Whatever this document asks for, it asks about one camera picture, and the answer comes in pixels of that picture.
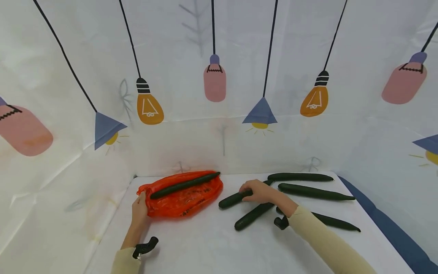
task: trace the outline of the red plastic bag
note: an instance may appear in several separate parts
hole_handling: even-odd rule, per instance
[[[215,173],[216,171],[194,171],[175,174],[160,179],[152,184],[142,185],[138,188],[137,195],[146,191],[146,205],[150,217],[188,217],[199,212],[222,192],[223,183],[219,176],[207,183],[192,186],[160,199],[152,200],[150,196],[168,186]]]

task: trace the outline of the white backdrop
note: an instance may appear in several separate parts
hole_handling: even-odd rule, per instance
[[[0,97],[29,109],[53,135],[34,157],[0,138],[2,269],[83,271],[134,174],[300,171],[310,162],[353,183],[438,263],[438,167],[409,156],[424,157],[412,142],[438,134],[438,38],[427,47],[428,75],[416,96],[404,105],[381,99],[393,69],[434,28],[438,1],[349,0],[326,68],[327,109],[307,118],[300,105],[345,1],[279,0],[266,88],[278,123],[265,134],[246,132],[251,125],[242,121],[263,93],[274,0],[215,2],[216,54],[227,75],[220,103],[208,101],[203,86],[213,53],[210,1],[122,2],[141,75],[163,108],[159,125],[136,112],[138,75],[119,2],[39,1],[97,110],[128,126],[96,151],[93,109],[35,4],[0,4]],[[68,257],[57,255],[64,246]]]

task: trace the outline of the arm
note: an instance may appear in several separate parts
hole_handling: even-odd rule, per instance
[[[116,253],[111,274],[138,274],[141,261],[140,258],[135,259],[132,254],[145,231],[147,215],[148,208],[145,203],[145,193],[142,192],[132,204],[131,225],[120,250]]]
[[[273,203],[288,217],[289,226],[325,261],[335,274],[375,274],[368,262],[338,235],[329,230],[307,209],[297,205],[286,194],[259,180],[247,181],[240,192],[252,189],[244,201]]]

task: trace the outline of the white tabletop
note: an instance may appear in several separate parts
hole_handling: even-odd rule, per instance
[[[350,195],[334,173],[319,173],[332,176],[335,181],[289,183]],[[221,175],[224,189],[219,198],[207,208],[188,219],[153,221],[144,242],[155,236],[159,243],[153,251],[142,257],[144,263],[140,273],[332,273],[316,252],[291,228],[282,231],[274,225],[275,217],[279,217],[275,208],[240,232],[234,230],[234,223],[256,207],[256,204],[240,203],[227,210],[219,209],[218,202],[236,193],[245,181],[263,181],[268,175]],[[160,178],[138,177],[131,182],[86,270],[87,274],[110,273],[114,255],[131,221],[131,205],[137,197],[138,187]],[[333,202],[290,197],[313,212],[359,227],[361,233],[330,229],[357,250],[377,273],[413,273],[357,201]]]

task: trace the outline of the hand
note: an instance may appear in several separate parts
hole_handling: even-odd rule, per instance
[[[261,182],[260,180],[251,180],[244,183],[239,192],[243,192],[245,190],[252,190],[251,196],[246,196],[242,200],[248,202],[258,202],[258,203],[272,203],[274,201],[275,196],[279,192],[278,190],[273,189],[269,185]]]
[[[131,227],[143,232],[147,226],[147,219],[148,207],[146,206],[146,192],[143,191],[132,204]]]

